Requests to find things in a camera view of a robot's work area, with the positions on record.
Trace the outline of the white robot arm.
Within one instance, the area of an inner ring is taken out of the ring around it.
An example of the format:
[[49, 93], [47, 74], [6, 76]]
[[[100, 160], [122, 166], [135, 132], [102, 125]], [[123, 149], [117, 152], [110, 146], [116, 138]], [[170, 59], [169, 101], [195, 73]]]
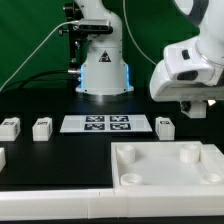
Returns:
[[[224, 100], [224, 0], [173, 0], [199, 34], [165, 47], [152, 74], [153, 100], [177, 101], [191, 118], [206, 116], [209, 100]], [[76, 91], [101, 100], [129, 93], [122, 58], [123, 21], [102, 0], [73, 0], [64, 6], [70, 41], [70, 69]]]

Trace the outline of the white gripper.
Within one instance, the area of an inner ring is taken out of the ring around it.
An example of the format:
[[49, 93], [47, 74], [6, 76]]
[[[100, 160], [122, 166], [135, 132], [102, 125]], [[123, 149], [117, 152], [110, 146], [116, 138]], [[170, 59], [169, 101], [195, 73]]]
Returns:
[[206, 86], [193, 81], [172, 80], [164, 61], [161, 61], [153, 72], [149, 92], [154, 101], [183, 101], [180, 103], [182, 113], [189, 113], [190, 101], [224, 100], [224, 85]]

